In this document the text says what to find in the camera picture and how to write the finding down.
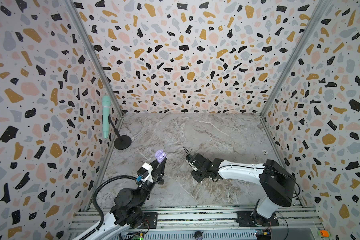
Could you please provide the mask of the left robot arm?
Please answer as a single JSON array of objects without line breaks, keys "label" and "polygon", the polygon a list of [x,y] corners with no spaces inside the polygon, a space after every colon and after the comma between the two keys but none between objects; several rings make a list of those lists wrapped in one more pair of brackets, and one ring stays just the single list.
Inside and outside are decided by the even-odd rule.
[{"label": "left robot arm", "polygon": [[[75,237],[76,240],[110,240],[129,229],[138,228],[144,221],[142,206],[148,200],[155,185],[164,184],[166,153],[151,163],[144,163],[137,171],[137,177],[120,175],[102,183],[93,194],[93,205],[100,220]],[[137,188],[123,188],[114,199],[115,205],[105,214],[97,203],[97,195],[107,184],[121,179],[136,182]]]}]

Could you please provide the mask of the purple earbud charging case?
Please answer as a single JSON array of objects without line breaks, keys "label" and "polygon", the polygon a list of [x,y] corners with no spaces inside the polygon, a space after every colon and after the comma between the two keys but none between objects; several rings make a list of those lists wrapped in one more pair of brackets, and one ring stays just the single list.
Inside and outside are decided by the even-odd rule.
[{"label": "purple earbud charging case", "polygon": [[158,150],[155,153],[155,158],[157,162],[160,164],[167,158],[167,153],[164,150]]}]

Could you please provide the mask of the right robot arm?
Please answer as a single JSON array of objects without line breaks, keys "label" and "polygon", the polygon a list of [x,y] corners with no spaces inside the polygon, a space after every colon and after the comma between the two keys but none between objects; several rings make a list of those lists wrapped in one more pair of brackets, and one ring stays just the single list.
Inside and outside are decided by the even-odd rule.
[{"label": "right robot arm", "polygon": [[193,168],[191,175],[201,183],[204,179],[239,180],[260,185],[266,196],[257,201],[254,210],[248,214],[238,213],[237,223],[242,227],[278,226],[276,212],[279,208],[289,208],[294,194],[296,178],[274,160],[264,164],[239,164],[223,159],[210,161],[201,154],[187,153],[186,161]]}]

